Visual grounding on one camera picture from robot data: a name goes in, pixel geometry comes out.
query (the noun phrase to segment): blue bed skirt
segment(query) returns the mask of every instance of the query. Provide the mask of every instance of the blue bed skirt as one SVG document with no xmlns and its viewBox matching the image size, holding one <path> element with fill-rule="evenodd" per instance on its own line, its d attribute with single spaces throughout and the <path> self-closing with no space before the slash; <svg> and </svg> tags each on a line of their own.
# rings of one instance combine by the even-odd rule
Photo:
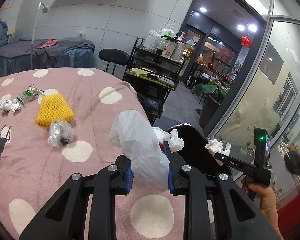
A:
<svg viewBox="0 0 300 240">
<path fill-rule="evenodd" d="M 64 52 L 53 65 L 58 67 L 90 68 L 92 67 L 92 49 L 71 49 Z M 33 57 L 33 69 L 46 68 L 36 57 Z M 30 70 L 30 55 L 8 59 L 0 57 L 0 77 L 21 71 Z"/>
</svg>

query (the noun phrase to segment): floor lamp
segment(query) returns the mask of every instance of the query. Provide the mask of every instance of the floor lamp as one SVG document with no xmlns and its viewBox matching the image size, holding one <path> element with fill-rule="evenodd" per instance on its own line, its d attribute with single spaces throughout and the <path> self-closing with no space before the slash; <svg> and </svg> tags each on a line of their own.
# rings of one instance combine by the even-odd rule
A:
<svg viewBox="0 0 300 240">
<path fill-rule="evenodd" d="M 34 22 L 33 32 L 32 32 L 31 55 L 30 55 L 30 68 L 31 68 L 31 69 L 33 69 L 33 66 L 32 66 L 32 53 L 33 53 L 34 32 L 35 32 L 35 26 L 37 25 L 37 19 L 38 19 L 38 15 L 39 15 L 39 11 L 40 11 L 41 5 L 43 6 L 43 8 L 42 8 L 43 13 L 47 13 L 47 12 L 48 12 L 48 7 L 45 6 L 45 5 L 43 4 L 43 2 L 40 2 L 40 3 L 39 3 L 39 6 L 38 6 L 37 16 L 36 16 L 35 22 Z"/>
</svg>

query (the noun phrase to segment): metal screw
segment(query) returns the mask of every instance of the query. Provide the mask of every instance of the metal screw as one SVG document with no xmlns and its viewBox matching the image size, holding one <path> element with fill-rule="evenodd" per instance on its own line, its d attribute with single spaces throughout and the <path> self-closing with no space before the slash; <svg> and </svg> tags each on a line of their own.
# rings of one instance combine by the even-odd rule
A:
<svg viewBox="0 0 300 240">
<path fill-rule="evenodd" d="M 225 174 L 225 173 L 221 173 L 219 175 L 219 178 L 222 179 L 222 180 L 227 180 L 227 179 L 229 179 L 229 176 L 227 174 Z"/>
<path fill-rule="evenodd" d="M 109 171 L 116 171 L 117 169 L 118 169 L 117 165 L 114 165 L 114 164 L 112 164 L 108 167 Z"/>
<path fill-rule="evenodd" d="M 71 176 L 72 180 L 78 180 L 80 178 L 81 178 L 81 175 L 79 173 L 72 174 L 72 176 Z"/>
<path fill-rule="evenodd" d="M 183 165 L 183 166 L 182 166 L 182 169 L 183 169 L 184 171 L 191 171 L 192 167 L 191 167 L 190 165 Z"/>
</svg>

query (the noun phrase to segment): small display screen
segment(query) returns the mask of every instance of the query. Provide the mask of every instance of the small display screen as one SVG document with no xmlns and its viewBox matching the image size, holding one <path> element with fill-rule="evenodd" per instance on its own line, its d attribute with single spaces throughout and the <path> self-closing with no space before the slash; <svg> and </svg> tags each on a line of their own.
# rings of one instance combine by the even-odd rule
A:
<svg viewBox="0 0 300 240">
<path fill-rule="evenodd" d="M 266 150 L 265 150 L 265 156 L 270 155 L 270 138 L 266 135 Z"/>
</svg>

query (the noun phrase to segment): human hand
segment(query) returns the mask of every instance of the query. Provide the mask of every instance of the human hand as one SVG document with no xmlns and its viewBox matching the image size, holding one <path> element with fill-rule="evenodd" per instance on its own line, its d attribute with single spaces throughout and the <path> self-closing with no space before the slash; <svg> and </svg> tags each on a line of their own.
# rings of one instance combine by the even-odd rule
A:
<svg viewBox="0 0 300 240">
<path fill-rule="evenodd" d="M 278 226 L 278 212 L 275 205 L 276 197 L 272 188 L 256 182 L 250 182 L 247 186 L 246 177 L 241 180 L 241 183 L 243 184 L 241 189 L 245 194 L 247 194 L 250 189 L 262 196 L 260 211 L 269 220 L 271 225 L 278 232 L 279 236 L 282 237 Z"/>
</svg>

